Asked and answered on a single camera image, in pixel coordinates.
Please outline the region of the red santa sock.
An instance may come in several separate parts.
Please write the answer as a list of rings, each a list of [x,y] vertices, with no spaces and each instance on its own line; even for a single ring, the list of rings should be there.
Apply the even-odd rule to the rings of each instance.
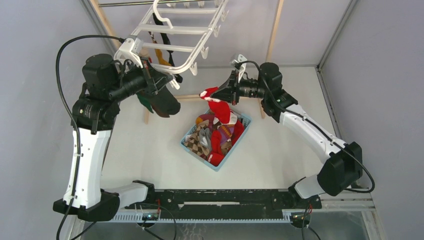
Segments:
[[[199,94],[202,100],[207,101],[209,109],[214,113],[214,118],[216,119],[213,121],[214,124],[220,122],[220,117],[228,116],[231,112],[227,102],[211,98],[211,94],[218,89],[218,86],[207,88]]]

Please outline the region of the white fluffy sock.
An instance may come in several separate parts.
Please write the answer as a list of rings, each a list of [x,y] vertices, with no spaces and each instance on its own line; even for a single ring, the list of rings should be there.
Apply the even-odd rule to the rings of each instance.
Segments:
[[[223,125],[235,125],[238,120],[238,116],[233,112],[230,112],[228,116],[223,116],[219,118],[219,121]]]

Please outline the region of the white plastic clip hanger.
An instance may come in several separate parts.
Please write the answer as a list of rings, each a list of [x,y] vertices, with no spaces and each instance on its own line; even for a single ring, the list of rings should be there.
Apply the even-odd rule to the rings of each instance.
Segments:
[[[163,55],[168,53],[167,50],[173,51],[175,66],[161,65],[157,57],[153,57],[152,66],[158,71],[172,76],[189,71],[195,76],[198,73],[197,59],[208,57],[209,38],[220,33],[221,24],[228,14],[227,4],[226,0],[183,0],[181,4],[175,0],[154,0],[129,36],[137,36],[143,41],[141,50],[155,53],[155,49],[160,49]],[[163,26],[155,24],[153,13]],[[149,32],[154,34],[157,44],[152,43]],[[161,33],[168,35],[170,45],[163,43]]]

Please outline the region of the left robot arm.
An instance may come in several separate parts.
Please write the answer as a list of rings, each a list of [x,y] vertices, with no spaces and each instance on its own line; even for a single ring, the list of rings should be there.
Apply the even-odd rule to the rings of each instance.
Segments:
[[[71,109],[71,173],[65,194],[53,203],[53,211],[87,222],[105,222],[135,203],[145,209],[153,207],[157,196],[151,183],[135,180],[103,189],[101,173],[120,102],[144,92],[150,101],[176,114],[178,102],[166,87],[172,76],[157,71],[146,59],[136,65],[105,53],[89,57],[82,73],[85,81]]]

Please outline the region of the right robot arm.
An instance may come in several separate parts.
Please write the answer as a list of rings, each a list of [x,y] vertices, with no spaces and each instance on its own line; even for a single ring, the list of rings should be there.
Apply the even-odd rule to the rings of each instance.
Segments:
[[[356,142],[346,143],[308,116],[299,102],[283,89],[278,65],[256,64],[258,77],[254,79],[243,77],[242,66],[246,63],[235,63],[228,79],[213,89],[206,100],[236,105],[241,97],[260,99],[269,117],[289,128],[315,152],[322,162],[321,170],[289,187],[289,203],[302,208],[310,197],[321,194],[334,197],[344,190],[351,191],[351,185],[363,176],[361,146]]]

